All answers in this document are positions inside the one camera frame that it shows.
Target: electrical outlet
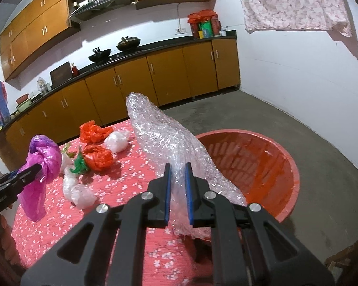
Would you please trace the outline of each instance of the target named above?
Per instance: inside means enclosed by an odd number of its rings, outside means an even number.
[[[185,32],[185,28],[182,28],[182,30],[176,30],[176,34],[184,34]]]

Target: purple plastic bag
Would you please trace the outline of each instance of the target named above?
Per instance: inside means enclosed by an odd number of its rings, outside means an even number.
[[[34,164],[42,166],[35,180],[24,187],[18,198],[25,214],[31,221],[40,221],[45,215],[47,184],[57,178],[61,168],[61,151],[57,144],[44,135],[36,135],[29,144],[27,163],[19,172]]]

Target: concrete floor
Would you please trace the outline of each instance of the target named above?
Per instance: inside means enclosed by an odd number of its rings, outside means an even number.
[[[320,260],[358,240],[358,170],[312,130],[273,106],[232,91],[164,111],[193,134],[252,130],[282,145],[300,172],[300,194],[284,221]]]

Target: red bowl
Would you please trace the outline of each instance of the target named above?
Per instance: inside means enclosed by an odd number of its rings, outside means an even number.
[[[260,203],[279,222],[290,215],[299,194],[300,176],[284,147],[247,130],[216,130],[197,138],[248,204]]]
[[[20,105],[21,103],[23,103],[24,101],[26,101],[26,100],[29,99],[28,96],[29,96],[28,93],[25,94],[25,95],[23,95],[23,96],[21,96],[20,98],[18,98],[18,99],[16,100],[16,103]]]

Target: bubble wrap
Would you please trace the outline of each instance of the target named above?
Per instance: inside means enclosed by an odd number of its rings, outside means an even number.
[[[209,228],[193,228],[189,224],[185,196],[187,162],[191,162],[196,177],[208,181],[211,190],[235,204],[247,205],[241,191],[215,167],[203,144],[179,122],[165,115],[140,93],[128,96],[127,110],[138,144],[154,163],[157,176],[163,176],[166,162],[171,164],[170,223],[176,235],[201,239],[211,235]]]

